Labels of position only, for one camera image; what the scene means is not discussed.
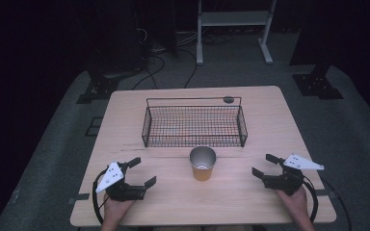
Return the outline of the black stand base plate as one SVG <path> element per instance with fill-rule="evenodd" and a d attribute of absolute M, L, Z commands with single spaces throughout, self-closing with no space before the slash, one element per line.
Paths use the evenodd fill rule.
<path fill-rule="evenodd" d="M 303 96 L 317 96 L 323 100 L 343 98 L 339 90 L 334 88 L 325 76 L 295 74 L 293 79 Z"/>
<path fill-rule="evenodd" d="M 77 104 L 90 104 L 94 100 L 108 100 L 118 89 L 119 80 L 104 78 L 99 82 L 90 81 L 85 92 L 80 94 Z"/>

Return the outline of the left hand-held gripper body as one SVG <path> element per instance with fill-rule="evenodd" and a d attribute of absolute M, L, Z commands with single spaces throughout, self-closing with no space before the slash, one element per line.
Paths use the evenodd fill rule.
<path fill-rule="evenodd" d="M 137 191 L 135 186 L 125 182 L 127 170 L 121 170 L 120 162 L 112 162 L 105 170 L 100 173 L 102 177 L 100 183 L 94 181 L 94 191 L 96 193 L 106 192 L 108 196 L 116 201 L 143 200 L 146 191 Z"/>

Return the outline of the black wire basket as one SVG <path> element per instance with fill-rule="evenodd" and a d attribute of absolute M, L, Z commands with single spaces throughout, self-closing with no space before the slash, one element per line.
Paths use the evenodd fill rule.
<path fill-rule="evenodd" d="M 145 147 L 244 147 L 248 129 L 242 98 L 148 98 L 142 139 Z"/>

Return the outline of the white metal table frame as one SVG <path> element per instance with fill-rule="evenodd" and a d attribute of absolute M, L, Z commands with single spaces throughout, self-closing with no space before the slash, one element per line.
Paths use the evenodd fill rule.
<path fill-rule="evenodd" d="M 273 17 L 278 0 L 271 0 L 266 11 L 252 12 L 204 12 L 202 0 L 198 0 L 196 64 L 203 65 L 202 29 L 206 27 L 263 26 L 264 32 L 258 44 L 266 64 L 272 64 L 273 58 L 267 46 Z"/>

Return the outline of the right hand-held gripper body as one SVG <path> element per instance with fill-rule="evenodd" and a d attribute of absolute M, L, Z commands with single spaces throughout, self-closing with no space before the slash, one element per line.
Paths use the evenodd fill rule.
<path fill-rule="evenodd" d="M 287 195 L 295 193 L 304 183 L 303 169 L 324 170 L 324 166 L 316 164 L 300 155 L 291 154 L 284 160 L 279 176 L 264 175 L 262 182 L 268 189 L 281 190 Z"/>

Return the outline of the person's right hand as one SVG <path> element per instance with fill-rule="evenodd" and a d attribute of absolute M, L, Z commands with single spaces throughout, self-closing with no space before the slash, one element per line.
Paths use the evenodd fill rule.
<path fill-rule="evenodd" d="M 287 195 L 281 190 L 276 190 L 276 193 L 295 222 L 309 221 L 306 191 L 303 187 L 300 187 L 292 195 Z"/>

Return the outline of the person's left hand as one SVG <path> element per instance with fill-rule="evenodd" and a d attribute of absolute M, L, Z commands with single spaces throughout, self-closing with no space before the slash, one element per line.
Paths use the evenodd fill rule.
<path fill-rule="evenodd" d="M 114 222 L 120 224 L 129 209 L 134 205 L 135 200 L 116 201 L 104 194 L 104 218 L 103 222 Z"/>

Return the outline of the orange cup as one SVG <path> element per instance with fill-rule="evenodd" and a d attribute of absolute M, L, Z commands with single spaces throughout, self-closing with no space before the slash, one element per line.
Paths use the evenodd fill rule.
<path fill-rule="evenodd" d="M 198 181 L 207 181 L 217 162 L 216 152 L 209 146 L 197 146 L 189 155 L 194 178 Z"/>

